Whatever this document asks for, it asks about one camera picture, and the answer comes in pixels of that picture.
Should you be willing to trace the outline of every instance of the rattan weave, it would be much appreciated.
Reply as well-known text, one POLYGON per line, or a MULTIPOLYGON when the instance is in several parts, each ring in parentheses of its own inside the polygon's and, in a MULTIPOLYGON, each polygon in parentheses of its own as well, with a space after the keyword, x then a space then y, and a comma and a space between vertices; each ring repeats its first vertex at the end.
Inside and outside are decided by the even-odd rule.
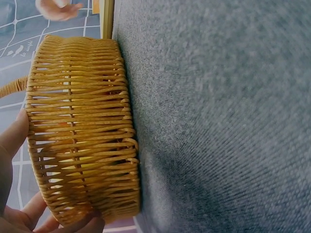
POLYGON ((92 210, 106 223, 139 212, 138 145, 118 44, 46 36, 26 89, 28 145, 48 207, 67 225, 92 210))

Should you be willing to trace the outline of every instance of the basket handle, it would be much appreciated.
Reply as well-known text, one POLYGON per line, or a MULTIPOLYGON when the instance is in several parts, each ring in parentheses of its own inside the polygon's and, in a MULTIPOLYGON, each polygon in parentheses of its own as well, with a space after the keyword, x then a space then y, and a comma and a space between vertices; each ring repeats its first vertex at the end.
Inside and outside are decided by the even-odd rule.
POLYGON ((18 91, 24 91, 27 87, 28 76, 20 77, 10 83, 0 87, 0 98, 10 95, 18 91))

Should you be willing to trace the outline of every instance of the finger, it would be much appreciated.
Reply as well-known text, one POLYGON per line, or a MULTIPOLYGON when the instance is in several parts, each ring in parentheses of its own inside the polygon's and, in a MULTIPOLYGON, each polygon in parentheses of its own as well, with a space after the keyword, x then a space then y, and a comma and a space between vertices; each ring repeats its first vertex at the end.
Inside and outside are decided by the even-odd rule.
POLYGON ((50 215, 43 225, 37 229, 34 230, 35 233, 46 233, 54 231, 55 229, 58 229, 59 222, 54 218, 53 215, 50 215))
POLYGON ((105 221, 101 217, 95 217, 77 233, 103 233, 104 227, 105 221))
POLYGON ((0 230, 1 232, 20 233, 20 231, 11 223, 0 217, 0 230))
POLYGON ((24 223, 30 230, 33 230, 36 227, 38 220, 42 216, 46 207, 47 205, 40 192, 36 193, 36 195, 34 195, 24 207, 22 210, 25 214, 24 223))
POLYGON ((27 113, 22 109, 16 121, 0 135, 0 155, 13 158, 27 137, 28 127, 27 113))
POLYGON ((63 21, 76 17, 82 4, 68 4, 65 0, 36 0, 35 5, 39 12, 53 21, 63 21))
POLYGON ((75 222, 69 226, 64 227, 64 228, 57 229, 57 230, 53 231, 52 233, 76 233, 78 230, 85 227, 93 219, 93 217, 94 217, 93 214, 86 215, 80 221, 77 221, 77 222, 75 222))
POLYGON ((69 0, 53 0, 53 2, 59 7, 63 8, 69 4, 69 0))

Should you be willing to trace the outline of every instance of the hand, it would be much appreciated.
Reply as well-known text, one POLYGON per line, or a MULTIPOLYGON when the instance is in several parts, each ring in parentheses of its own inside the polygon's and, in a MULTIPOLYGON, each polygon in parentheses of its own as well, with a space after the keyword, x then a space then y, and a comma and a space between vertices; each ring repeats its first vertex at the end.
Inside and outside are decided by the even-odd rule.
POLYGON ((46 19, 65 21, 78 15, 82 4, 69 4, 69 0, 35 0, 35 6, 46 19))
POLYGON ((35 229, 46 209, 40 193, 37 193, 21 211, 6 206, 12 185, 12 158, 26 139, 28 124, 26 111, 22 110, 16 121, 0 135, 0 232, 102 233, 104 220, 96 213, 61 229, 58 228, 59 223, 56 219, 50 216, 41 227, 35 229))

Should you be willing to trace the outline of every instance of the gray carpet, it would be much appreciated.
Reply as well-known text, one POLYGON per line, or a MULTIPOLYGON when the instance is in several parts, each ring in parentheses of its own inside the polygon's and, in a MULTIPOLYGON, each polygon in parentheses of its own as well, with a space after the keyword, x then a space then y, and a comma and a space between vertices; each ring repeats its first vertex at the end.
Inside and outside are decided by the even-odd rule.
POLYGON ((310 232, 310 10, 117 1, 145 233, 310 232))

